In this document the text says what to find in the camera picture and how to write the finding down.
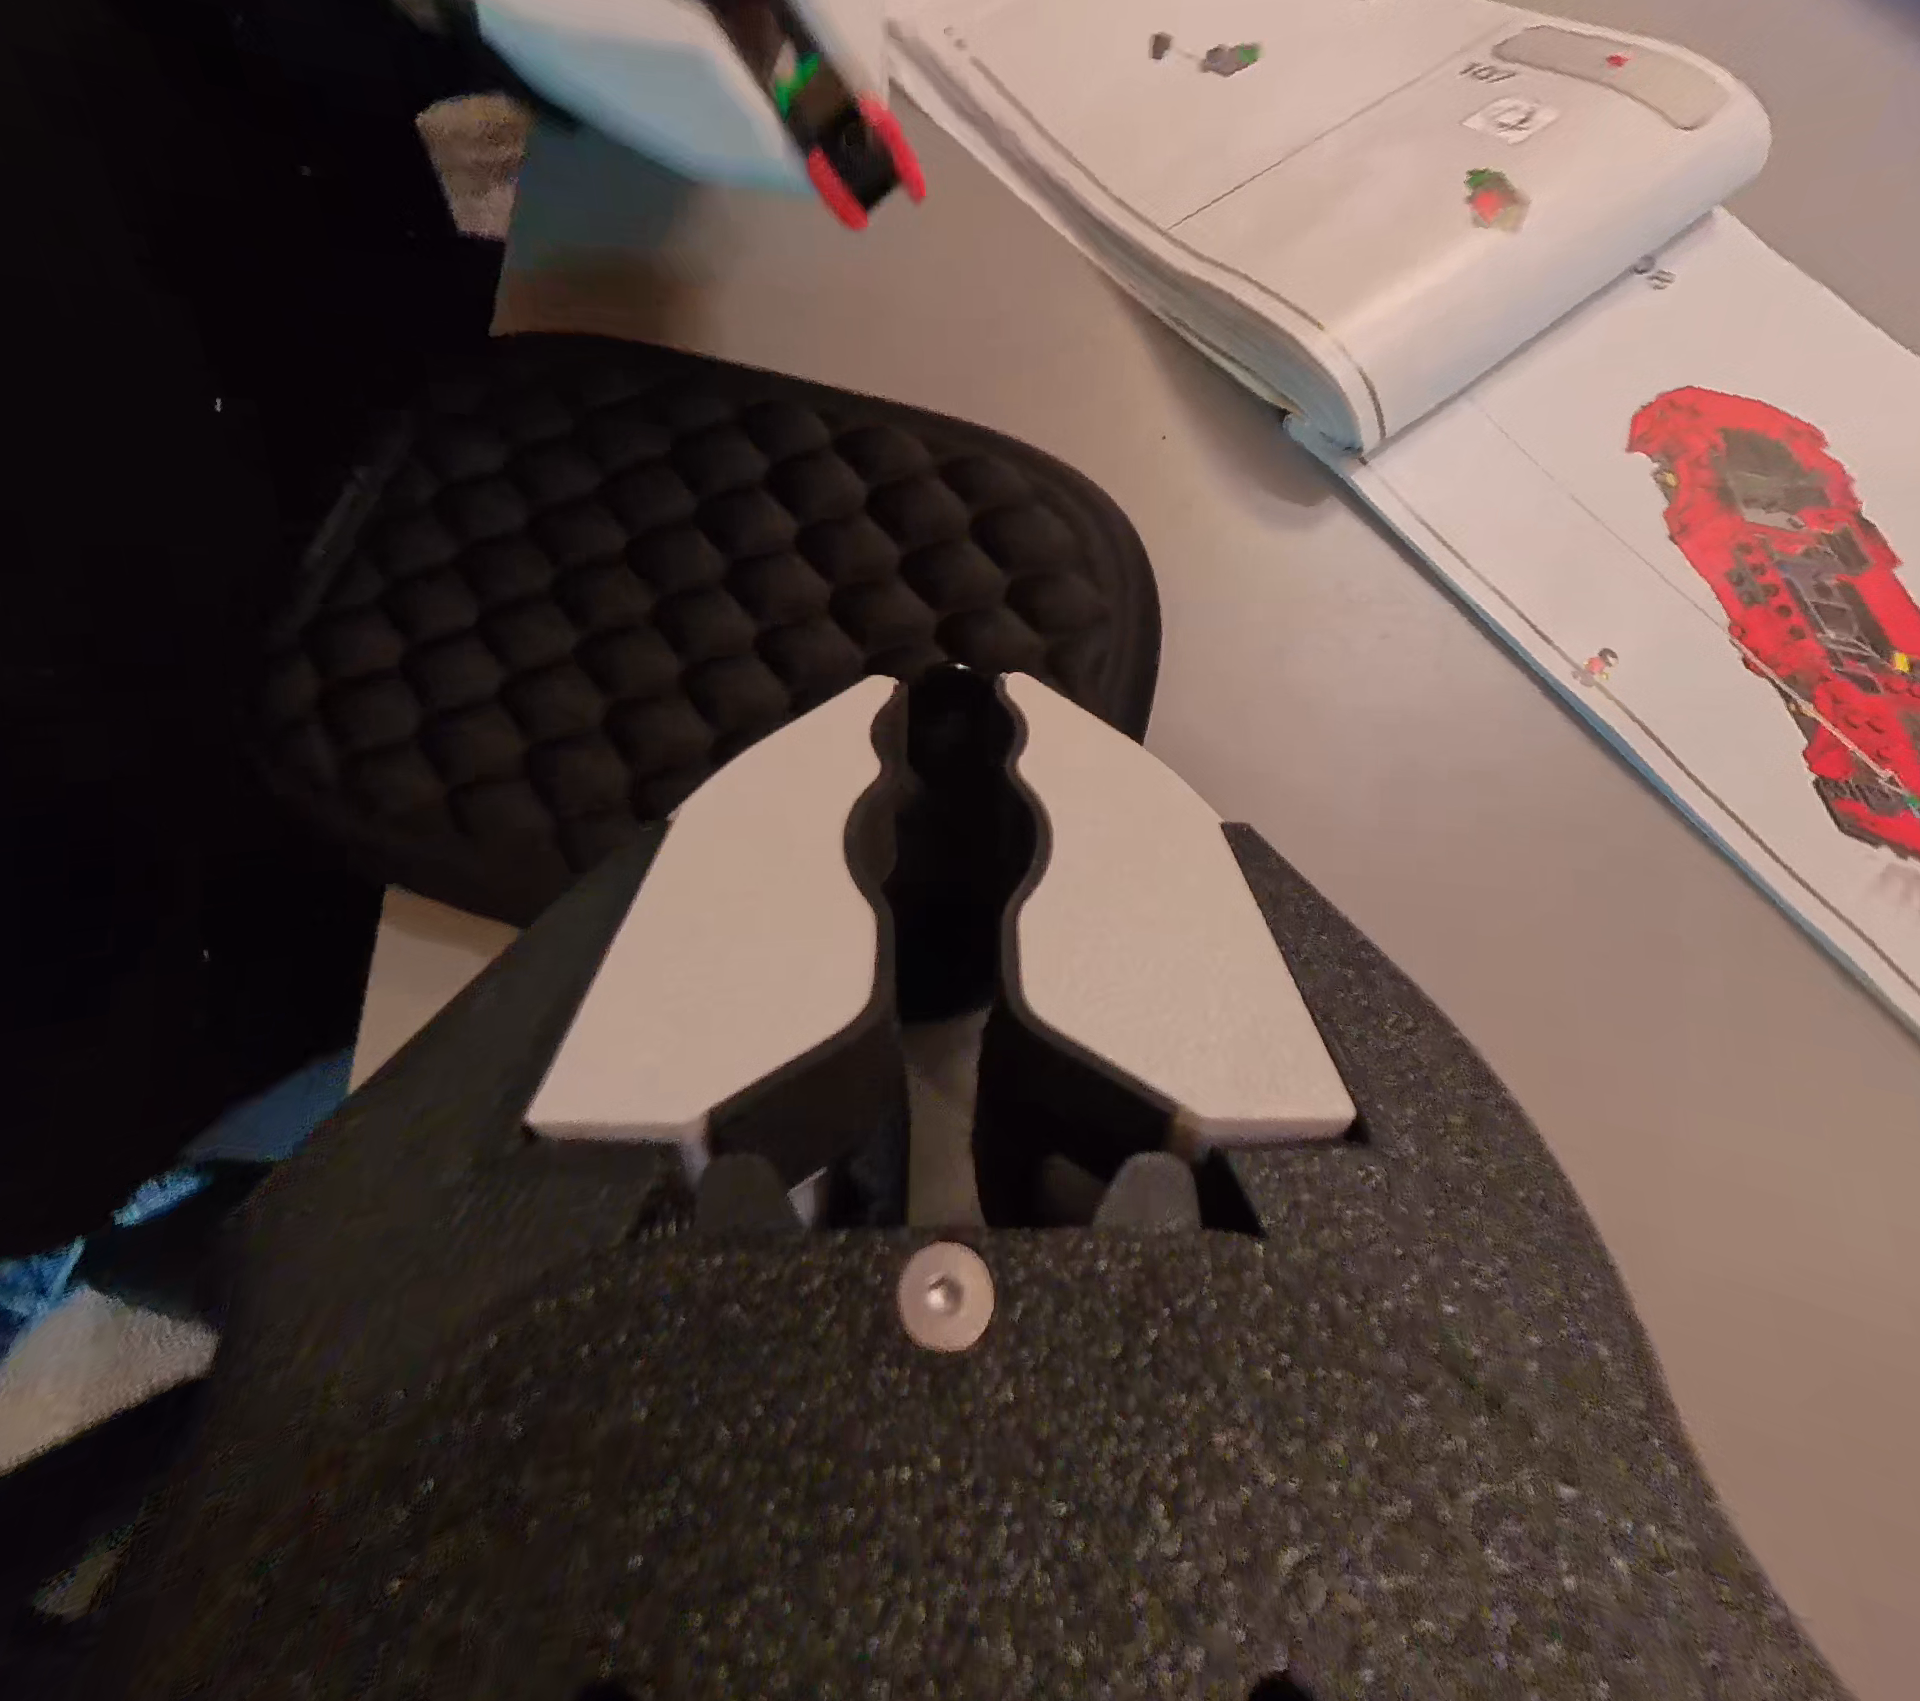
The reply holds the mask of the lego instruction booklet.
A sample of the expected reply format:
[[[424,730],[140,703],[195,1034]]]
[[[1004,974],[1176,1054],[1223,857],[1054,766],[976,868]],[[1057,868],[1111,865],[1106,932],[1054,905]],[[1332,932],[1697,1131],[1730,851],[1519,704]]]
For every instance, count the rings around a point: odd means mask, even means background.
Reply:
[[[1917,363],[1726,209],[1739,80],[1491,0],[882,4],[928,116],[1915,1026]]]

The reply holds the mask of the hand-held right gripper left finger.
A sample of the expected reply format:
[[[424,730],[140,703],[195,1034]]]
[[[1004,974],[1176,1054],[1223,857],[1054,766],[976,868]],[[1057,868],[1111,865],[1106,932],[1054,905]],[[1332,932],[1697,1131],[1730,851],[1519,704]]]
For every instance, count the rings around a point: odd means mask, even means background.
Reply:
[[[899,1098],[885,875],[888,676],[735,754],[672,817],[545,1073],[545,1140],[656,1144],[692,1178],[765,1161],[804,1185]]]

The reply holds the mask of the black quilted wrist rest pad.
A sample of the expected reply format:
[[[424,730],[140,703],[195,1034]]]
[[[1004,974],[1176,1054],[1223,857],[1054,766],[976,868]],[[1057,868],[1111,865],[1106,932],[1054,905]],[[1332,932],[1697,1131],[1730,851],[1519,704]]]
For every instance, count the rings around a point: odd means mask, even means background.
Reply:
[[[1141,741],[1139,533],[979,424],[596,335],[381,417],[266,641],[254,757],[356,872],[523,926],[864,676],[1031,673]]]

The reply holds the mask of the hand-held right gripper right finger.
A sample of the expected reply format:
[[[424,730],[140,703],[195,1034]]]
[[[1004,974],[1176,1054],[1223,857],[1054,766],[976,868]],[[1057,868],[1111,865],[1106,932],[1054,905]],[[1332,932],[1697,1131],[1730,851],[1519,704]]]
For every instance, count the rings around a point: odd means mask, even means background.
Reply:
[[[997,682],[1035,862],[1010,917],[1010,1005],[1165,1149],[1343,1136],[1358,1110],[1222,817],[1165,762],[1027,673]]]

